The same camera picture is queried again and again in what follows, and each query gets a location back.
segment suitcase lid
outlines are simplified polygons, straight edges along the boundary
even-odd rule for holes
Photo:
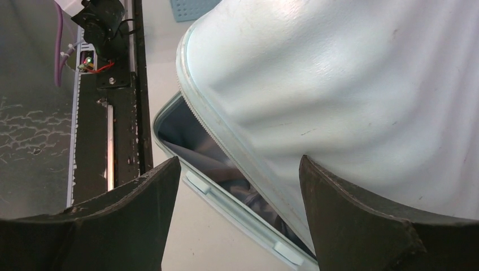
[[[304,154],[388,199],[479,217],[479,3],[273,2],[222,1],[180,41],[177,75],[199,121],[304,243],[313,250]]]

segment metal frame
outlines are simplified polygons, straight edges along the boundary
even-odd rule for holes
[[[101,195],[111,190],[113,185],[122,185],[153,168],[141,0],[122,0],[122,4],[126,11],[125,18],[135,19],[133,26],[130,27],[139,27],[139,30],[130,36],[130,56],[128,60],[115,63],[115,69],[109,69],[108,72],[98,75],[83,75],[78,71],[75,74],[67,207],[73,203],[79,203],[76,199],[84,201]],[[79,28],[79,41],[82,40],[82,35],[83,30]],[[80,64],[81,52],[92,50],[94,50],[92,45],[82,43],[77,51],[77,65]],[[111,84],[111,81],[110,84],[105,84],[110,78],[122,79],[111,80],[114,84]],[[102,130],[103,128],[85,127],[85,123],[89,122],[88,118],[92,118],[93,121],[97,117],[102,118],[101,116],[79,114],[79,110],[82,110],[82,108],[79,108],[80,100],[84,100],[84,107],[93,108],[95,106],[91,100],[93,97],[97,99],[95,102],[98,106],[104,106],[105,108],[106,125],[104,126],[104,131]],[[85,99],[90,99],[87,105],[85,105]],[[115,107],[121,108],[121,110],[113,110]],[[82,138],[82,146],[78,145],[77,138],[79,121],[83,121],[81,136],[90,137],[89,140]],[[85,129],[93,129],[91,131],[95,131],[95,133],[92,134],[96,135],[90,136],[90,133],[84,132]],[[121,133],[115,133],[118,129],[121,129]],[[98,176],[89,175],[89,169],[86,167],[78,169],[78,159],[82,161],[89,159],[101,161],[102,158],[98,157],[101,150],[92,150],[91,154],[93,157],[86,155],[85,150],[92,146],[97,148],[98,146],[103,146],[103,141],[105,143],[105,153],[108,155],[106,155],[105,159],[105,173],[101,176],[105,179],[106,185],[104,188],[101,188],[98,184],[93,185],[94,179],[98,180]],[[77,156],[77,149],[83,153],[81,157]],[[78,171],[83,172],[81,177],[75,176]],[[92,185],[85,185],[87,182],[92,182]],[[85,191],[85,189],[75,190],[75,185],[79,183],[83,184],[83,188],[85,186],[91,187],[90,191]]]

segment red wire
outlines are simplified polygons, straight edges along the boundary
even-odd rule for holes
[[[113,65],[115,65],[115,62],[111,62],[111,61],[110,61],[110,63],[109,63],[108,65],[105,65],[105,66],[101,67],[100,69],[98,69],[98,70],[96,70],[96,71],[93,70],[93,69],[87,69],[87,70],[88,70],[89,72],[92,72],[92,73],[99,73],[99,72],[101,72],[101,71],[103,71],[103,70],[105,70],[105,69],[110,68],[110,67],[113,66]]]

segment scratch mark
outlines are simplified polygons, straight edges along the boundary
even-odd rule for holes
[[[52,172],[52,173],[58,173],[58,172],[62,171],[63,169],[54,170],[54,169],[52,169],[52,168],[49,168],[49,170],[50,170],[50,172]]]
[[[315,129],[312,129],[312,130],[309,130],[309,131],[307,131],[307,132],[305,132],[304,134],[301,134],[301,135],[303,136],[303,135],[308,134],[308,133],[310,133],[310,132],[313,132],[313,131],[315,131],[315,130],[316,130],[316,128],[315,128]]]
[[[0,111],[6,110],[9,108],[23,107],[23,105],[21,104],[12,104],[9,106],[5,106],[5,102],[6,102],[6,97],[2,97],[2,101],[0,102]]]
[[[10,202],[8,202],[8,200],[4,199],[2,196],[0,196],[0,199],[5,202],[6,204],[10,205]]]
[[[471,150],[471,149],[468,149],[468,150],[467,150],[467,152],[466,152],[466,154],[465,154],[465,157],[464,157],[463,164],[465,164],[465,161],[467,160],[467,157],[469,156],[469,151],[470,151],[470,150]]]
[[[267,128],[281,127],[281,126],[286,126],[286,125],[290,125],[290,124],[293,124],[293,123],[282,123],[282,124],[276,124],[276,125],[271,125],[271,126],[268,126]]]

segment blue perforated board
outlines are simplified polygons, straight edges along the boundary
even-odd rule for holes
[[[170,0],[175,20],[196,20],[212,10],[221,0]]]

